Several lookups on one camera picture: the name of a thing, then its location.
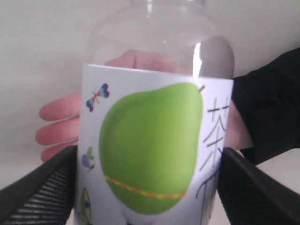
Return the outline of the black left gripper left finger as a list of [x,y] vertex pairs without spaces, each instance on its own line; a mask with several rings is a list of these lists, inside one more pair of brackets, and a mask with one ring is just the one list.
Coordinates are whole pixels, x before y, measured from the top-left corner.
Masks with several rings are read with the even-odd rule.
[[75,202],[77,146],[0,191],[2,225],[64,225]]

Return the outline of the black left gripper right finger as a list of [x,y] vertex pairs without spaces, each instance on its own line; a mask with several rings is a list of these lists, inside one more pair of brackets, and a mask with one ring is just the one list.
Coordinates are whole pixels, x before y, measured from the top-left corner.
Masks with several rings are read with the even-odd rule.
[[300,195],[224,148],[217,190],[232,225],[298,225]]

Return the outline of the black sleeved forearm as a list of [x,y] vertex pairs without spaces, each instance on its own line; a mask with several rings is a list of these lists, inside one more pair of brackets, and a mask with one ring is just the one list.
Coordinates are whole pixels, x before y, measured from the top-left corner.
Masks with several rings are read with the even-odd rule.
[[300,146],[300,50],[286,52],[234,79],[232,100],[253,146],[242,149],[258,165]]

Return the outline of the person's open bare hand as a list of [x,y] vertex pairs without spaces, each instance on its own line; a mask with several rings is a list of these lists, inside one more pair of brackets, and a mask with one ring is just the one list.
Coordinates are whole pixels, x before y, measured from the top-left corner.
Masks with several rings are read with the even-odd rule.
[[[108,61],[106,65],[168,73],[183,72],[183,69],[165,54],[140,50],[126,51],[120,57]],[[47,161],[63,148],[78,143],[81,105],[81,94],[76,93],[54,100],[41,108],[40,118],[51,122],[35,134],[36,142],[46,146],[41,153],[42,161]],[[240,151],[252,148],[253,145],[242,116],[235,104],[231,102],[224,146]]]

